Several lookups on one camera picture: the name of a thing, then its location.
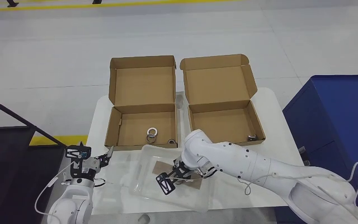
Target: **washer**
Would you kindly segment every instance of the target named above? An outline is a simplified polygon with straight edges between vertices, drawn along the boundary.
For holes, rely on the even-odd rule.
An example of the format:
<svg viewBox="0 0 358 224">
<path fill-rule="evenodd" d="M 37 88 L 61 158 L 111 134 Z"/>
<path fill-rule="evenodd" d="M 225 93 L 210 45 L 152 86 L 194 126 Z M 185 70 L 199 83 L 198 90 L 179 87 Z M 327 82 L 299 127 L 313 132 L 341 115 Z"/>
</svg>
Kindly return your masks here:
<svg viewBox="0 0 358 224">
<path fill-rule="evenodd" d="M 147 130 L 147 134 L 150 134 L 150 131 L 151 131 L 151 130 L 154 130 L 154 131 L 155 131 L 154 136 L 157 136 L 158 130 L 157 130 L 156 128 L 149 128 L 149 129 Z"/>
<path fill-rule="evenodd" d="M 168 144 L 175 144 L 175 140 L 174 139 L 169 139 Z"/>
<path fill-rule="evenodd" d="M 156 136 L 153 133 L 149 133 L 145 140 L 147 140 L 148 143 L 154 143 L 156 141 Z"/>
</svg>

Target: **blue cabinet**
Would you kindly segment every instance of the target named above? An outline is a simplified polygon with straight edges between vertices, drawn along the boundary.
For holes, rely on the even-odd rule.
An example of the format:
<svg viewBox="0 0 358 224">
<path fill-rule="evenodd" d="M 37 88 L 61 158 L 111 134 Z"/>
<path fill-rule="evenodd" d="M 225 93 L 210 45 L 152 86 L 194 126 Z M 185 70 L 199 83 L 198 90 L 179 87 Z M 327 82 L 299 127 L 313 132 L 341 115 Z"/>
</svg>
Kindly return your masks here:
<svg viewBox="0 0 358 224">
<path fill-rule="evenodd" d="M 297 148 L 305 147 L 312 166 L 348 179 L 358 161 L 358 76 L 313 76 L 283 110 Z M 358 172 L 351 184 L 358 187 Z M 275 209 L 277 222 L 299 223 Z"/>
</svg>

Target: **open cardboard box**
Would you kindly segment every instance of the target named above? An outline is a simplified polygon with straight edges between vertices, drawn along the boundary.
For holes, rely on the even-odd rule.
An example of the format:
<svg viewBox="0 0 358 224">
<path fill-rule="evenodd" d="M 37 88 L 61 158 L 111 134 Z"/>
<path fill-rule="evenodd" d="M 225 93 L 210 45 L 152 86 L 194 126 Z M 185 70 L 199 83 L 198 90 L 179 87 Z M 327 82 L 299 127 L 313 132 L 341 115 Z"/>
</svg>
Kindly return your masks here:
<svg viewBox="0 0 358 224">
<path fill-rule="evenodd" d="M 201 129 L 213 143 L 260 144 L 265 134 L 251 102 L 257 92 L 243 54 L 186 58 L 180 63 L 189 102 L 191 130 Z M 248 136 L 257 136 L 248 141 Z"/>
<path fill-rule="evenodd" d="M 177 148 L 174 56 L 112 58 L 109 99 L 110 115 L 105 146 L 114 150 L 139 150 L 147 130 L 156 128 L 151 145 Z"/>
</svg>

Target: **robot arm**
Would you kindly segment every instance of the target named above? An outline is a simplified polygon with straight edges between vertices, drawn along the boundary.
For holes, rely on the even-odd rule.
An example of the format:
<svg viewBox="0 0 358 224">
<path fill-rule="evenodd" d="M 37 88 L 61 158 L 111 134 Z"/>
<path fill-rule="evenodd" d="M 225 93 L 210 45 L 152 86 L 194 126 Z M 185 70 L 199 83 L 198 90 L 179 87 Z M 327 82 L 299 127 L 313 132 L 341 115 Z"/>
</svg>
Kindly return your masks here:
<svg viewBox="0 0 358 224">
<path fill-rule="evenodd" d="M 88 223 L 93 209 L 93 188 L 97 186 L 94 182 L 95 175 L 100 172 L 102 167 L 108 165 L 112 153 L 113 146 L 106 154 L 98 157 L 91 157 L 91 148 L 82 144 L 66 148 L 65 156 L 71 158 L 72 179 L 67 179 L 64 175 L 62 184 L 68 185 L 68 187 L 51 206 L 47 214 L 48 224 Z"/>
<path fill-rule="evenodd" d="M 185 149 L 173 172 L 162 173 L 157 182 L 165 194 L 175 189 L 171 175 L 203 178 L 217 170 L 262 186 L 280 197 L 308 224 L 357 223 L 356 192 L 346 180 L 320 167 L 292 166 L 230 142 L 213 144 L 201 130 L 185 139 Z"/>
</svg>

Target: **box lid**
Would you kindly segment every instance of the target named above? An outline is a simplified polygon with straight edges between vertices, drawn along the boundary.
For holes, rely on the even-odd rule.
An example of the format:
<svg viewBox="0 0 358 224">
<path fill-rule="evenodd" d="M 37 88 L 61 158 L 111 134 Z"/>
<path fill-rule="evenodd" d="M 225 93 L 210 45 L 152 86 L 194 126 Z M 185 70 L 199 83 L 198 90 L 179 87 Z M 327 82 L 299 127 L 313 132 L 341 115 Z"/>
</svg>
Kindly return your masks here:
<svg viewBox="0 0 358 224">
<path fill-rule="evenodd" d="M 257 92 L 243 54 L 185 58 L 180 63 L 189 104 L 248 102 Z"/>
<path fill-rule="evenodd" d="M 109 99 L 115 106 L 175 103 L 172 55 L 112 58 Z"/>
</svg>

